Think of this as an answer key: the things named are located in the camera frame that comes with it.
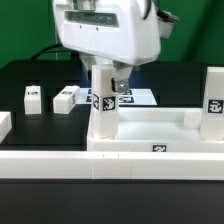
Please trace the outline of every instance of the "white block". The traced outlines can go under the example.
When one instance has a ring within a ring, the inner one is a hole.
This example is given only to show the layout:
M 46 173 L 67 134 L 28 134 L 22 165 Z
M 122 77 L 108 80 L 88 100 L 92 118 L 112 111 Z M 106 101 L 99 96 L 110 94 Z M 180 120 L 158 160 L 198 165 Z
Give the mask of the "white block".
M 0 178 L 91 179 L 92 154 L 0 151 Z
M 129 153 L 95 152 L 92 162 L 92 179 L 131 178 Z
M 12 120 L 10 112 L 0 112 L 0 143 L 12 128 Z
M 131 179 L 224 180 L 223 153 L 132 153 Z
M 69 114 L 78 102 L 80 87 L 66 86 L 53 100 L 54 113 Z
M 224 68 L 208 68 L 200 133 L 202 139 L 224 139 Z
M 27 86 L 24 97 L 25 114 L 41 114 L 40 86 Z
M 114 76 L 112 65 L 93 66 L 91 127 L 94 138 L 114 138 L 118 132 L 118 93 L 111 86 Z
M 201 125 L 202 110 L 192 109 L 184 115 L 184 126 L 191 129 L 198 129 Z

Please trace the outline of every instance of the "black sticker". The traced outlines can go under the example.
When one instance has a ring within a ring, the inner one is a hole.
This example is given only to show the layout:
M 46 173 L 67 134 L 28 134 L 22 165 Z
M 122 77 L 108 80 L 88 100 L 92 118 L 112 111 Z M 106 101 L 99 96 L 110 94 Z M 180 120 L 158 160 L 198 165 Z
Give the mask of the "black sticker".
M 153 152 L 166 152 L 167 151 L 167 145 L 153 145 L 152 146 Z
M 132 94 L 132 90 L 128 90 L 127 92 L 125 92 L 125 93 L 120 93 L 120 95 L 129 95 L 129 96 L 132 96 L 133 94 Z
M 99 102 L 99 97 L 98 97 L 96 94 L 94 94 L 94 95 L 93 95 L 93 106 L 94 106 L 97 110 L 99 110 L 99 104 L 100 104 L 100 102 Z
M 122 96 L 119 97 L 119 103 L 134 103 L 134 97 Z
M 103 111 L 113 111 L 116 109 L 116 97 L 103 97 Z
M 224 100 L 209 100 L 208 113 L 209 114 L 223 114 Z
M 86 103 L 91 103 L 91 102 L 92 102 L 92 96 L 87 96 Z
M 72 95 L 72 92 L 70 92 L 70 91 L 64 91 L 62 94 L 63 95 Z
M 28 92 L 28 95 L 38 95 L 38 92 Z

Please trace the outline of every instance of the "white cube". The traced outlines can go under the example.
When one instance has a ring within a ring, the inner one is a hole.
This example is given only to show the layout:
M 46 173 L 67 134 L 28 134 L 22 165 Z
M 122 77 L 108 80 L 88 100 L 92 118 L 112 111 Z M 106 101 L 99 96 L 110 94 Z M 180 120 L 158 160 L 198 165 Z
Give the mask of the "white cube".
M 0 143 L 12 128 L 11 113 L 0 112 Z
M 40 86 L 27 86 L 25 97 L 25 114 L 41 114 L 41 90 Z
M 80 95 L 80 87 L 66 86 L 53 100 L 54 113 L 69 114 L 76 105 Z

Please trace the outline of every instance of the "white plastic piece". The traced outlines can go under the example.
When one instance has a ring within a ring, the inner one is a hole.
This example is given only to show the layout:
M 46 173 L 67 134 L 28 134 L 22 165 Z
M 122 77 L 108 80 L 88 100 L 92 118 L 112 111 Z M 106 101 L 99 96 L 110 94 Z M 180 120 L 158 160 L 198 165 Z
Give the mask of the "white plastic piece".
M 0 112 L 0 143 L 12 129 L 12 120 L 10 112 Z
M 24 97 L 25 114 L 41 114 L 40 86 L 27 86 Z
M 160 35 L 155 4 L 146 20 L 140 0 L 97 0 L 96 13 L 115 14 L 118 26 L 93 24 L 93 21 L 69 21 L 66 12 L 74 12 L 71 3 L 62 6 L 53 0 L 54 17 L 62 44 L 74 50 L 129 65 L 156 60 L 160 53 Z
M 184 126 L 191 129 L 198 129 L 201 125 L 202 109 L 186 111 L 184 115 Z
M 54 113 L 69 114 L 78 102 L 80 87 L 66 86 L 54 99 Z
M 223 170 L 223 153 L 0 151 L 1 179 L 224 180 Z
M 86 152 L 0 152 L 0 178 L 92 179 L 92 154 Z
M 186 108 L 120 108 L 118 134 L 114 139 L 94 139 L 91 121 L 88 151 L 128 152 L 216 152 L 224 153 L 224 142 L 200 138 L 200 129 L 185 127 Z
M 118 93 L 112 91 L 112 65 L 94 65 L 92 69 L 91 135 L 93 138 L 114 138 L 118 127 Z
M 224 68 L 208 67 L 201 138 L 223 141 L 224 139 Z
M 131 153 L 131 179 L 224 180 L 223 153 Z
M 92 179 L 130 179 L 131 161 L 129 153 L 93 153 Z

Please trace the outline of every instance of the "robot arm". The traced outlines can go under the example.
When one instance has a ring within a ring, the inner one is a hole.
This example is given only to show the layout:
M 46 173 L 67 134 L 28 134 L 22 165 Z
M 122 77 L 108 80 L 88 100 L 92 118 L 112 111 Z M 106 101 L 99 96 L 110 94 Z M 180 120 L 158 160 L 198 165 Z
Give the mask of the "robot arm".
M 129 89 L 133 66 L 157 59 L 164 33 L 160 24 L 173 24 L 159 21 L 152 0 L 53 0 L 53 7 L 62 44 L 81 52 L 87 70 L 112 64 L 117 92 Z

